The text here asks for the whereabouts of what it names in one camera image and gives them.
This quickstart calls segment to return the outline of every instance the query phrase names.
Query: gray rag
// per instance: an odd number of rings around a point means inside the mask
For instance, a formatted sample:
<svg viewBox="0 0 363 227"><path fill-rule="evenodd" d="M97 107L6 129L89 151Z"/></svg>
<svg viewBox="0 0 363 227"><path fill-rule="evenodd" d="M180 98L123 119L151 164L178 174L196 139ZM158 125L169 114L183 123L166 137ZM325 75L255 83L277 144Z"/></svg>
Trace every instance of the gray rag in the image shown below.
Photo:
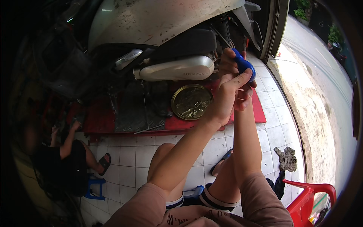
<svg viewBox="0 0 363 227"><path fill-rule="evenodd" d="M296 171L297 159L295 157L295 150L291 149L291 147L286 147L285 150L281 152L277 147L275 147L274 151L278 155L280 170L288 170L290 172Z"/></svg>

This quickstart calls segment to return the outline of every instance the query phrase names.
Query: foot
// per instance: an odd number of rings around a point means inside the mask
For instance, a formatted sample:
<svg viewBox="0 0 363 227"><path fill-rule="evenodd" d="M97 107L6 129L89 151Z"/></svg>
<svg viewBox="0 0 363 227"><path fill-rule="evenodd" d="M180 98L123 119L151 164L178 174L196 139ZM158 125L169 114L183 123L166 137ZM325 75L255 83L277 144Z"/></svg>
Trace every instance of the foot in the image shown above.
<svg viewBox="0 0 363 227"><path fill-rule="evenodd" d="M104 158L107 161L107 163L110 161L110 158L109 158L109 156L107 154L104 155ZM105 170L104 167L100 163L97 163L97 172L98 172L98 174L103 173L104 170Z"/></svg>
<svg viewBox="0 0 363 227"><path fill-rule="evenodd" d="M212 175L214 177L218 176L218 173L221 171L222 164L223 164L224 161L225 161L225 159L224 160L221 160L220 162L217 163L216 167L214 167L214 170L212 172Z"/></svg>

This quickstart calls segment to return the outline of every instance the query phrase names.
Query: blue plastic stool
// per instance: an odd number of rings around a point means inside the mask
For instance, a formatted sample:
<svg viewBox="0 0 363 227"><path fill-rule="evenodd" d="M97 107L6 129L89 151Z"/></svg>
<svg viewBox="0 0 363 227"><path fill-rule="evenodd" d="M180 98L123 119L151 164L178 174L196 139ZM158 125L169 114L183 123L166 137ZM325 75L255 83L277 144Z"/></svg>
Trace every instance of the blue plastic stool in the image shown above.
<svg viewBox="0 0 363 227"><path fill-rule="evenodd" d="M85 195L86 198L89 199L98 199L98 200L106 200L105 197L102 196L102 184L106 183L106 180L104 178L91 178L93 174L89 174L88 177L88 189L87 193ZM91 195L91 184L99 184L99 196Z"/></svg>
<svg viewBox="0 0 363 227"><path fill-rule="evenodd" d="M194 193L193 193L193 195L185 195L184 198L197 199L200 196L200 194L202 194L203 190L204 190L204 186L202 186L202 185L199 185L194 189L187 190L187 191L194 191Z"/></svg>

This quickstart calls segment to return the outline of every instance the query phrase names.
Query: white tiled floor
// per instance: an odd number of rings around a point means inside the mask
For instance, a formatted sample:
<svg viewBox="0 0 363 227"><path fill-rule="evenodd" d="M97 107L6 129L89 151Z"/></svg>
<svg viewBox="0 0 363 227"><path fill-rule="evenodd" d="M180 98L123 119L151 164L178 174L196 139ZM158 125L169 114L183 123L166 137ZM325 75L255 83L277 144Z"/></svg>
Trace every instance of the white tiled floor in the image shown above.
<svg viewBox="0 0 363 227"><path fill-rule="evenodd" d="M256 129L262 150L261 170L263 174L275 181L279 175L278 155L274 152L277 146L281 151L286 146L295 149L297 158L302 159L298 134L294 121L280 93L278 86L264 64L255 57L248 60L255 66L257 72L257 95L266 116L266 123L257 123ZM113 213L125 204L147 180L151 159L155 150L163 143L177 143L183 135L156 137L109 137L97 145L90 146L91 151L99 160L106 152L111 155L111 166L103 176L106 184L103 187L105 201L82 198L82 214L87 226L96 220L104 223ZM212 183L215 179L209 174L210 169L222 156L233 147L233 125L227 125L224 131L216 132L197 158L189 171L184 190L198 185ZM285 173L285 178L293 181L304 181L303 166L298 166L296 172ZM281 202L287 207L301 190L295 186L286 185ZM234 214L242 216L242 208L238 206Z"/></svg>

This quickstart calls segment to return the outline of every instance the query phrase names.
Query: blue tool handle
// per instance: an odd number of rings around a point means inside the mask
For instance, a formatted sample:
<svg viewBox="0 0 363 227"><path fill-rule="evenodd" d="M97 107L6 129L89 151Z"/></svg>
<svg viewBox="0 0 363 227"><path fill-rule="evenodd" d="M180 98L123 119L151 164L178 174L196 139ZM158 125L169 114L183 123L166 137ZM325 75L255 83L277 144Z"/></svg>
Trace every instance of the blue tool handle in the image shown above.
<svg viewBox="0 0 363 227"><path fill-rule="evenodd" d="M249 63L248 61L243 59L242 55L238 52L238 50L236 50L235 48L232 48L232 50L236 53L236 57L234 58L234 61L237 63L238 72L243 73L246 69L252 70L251 79L248 81L249 83L251 83L256 78L256 71L255 71L254 67L252 66L251 63Z"/></svg>

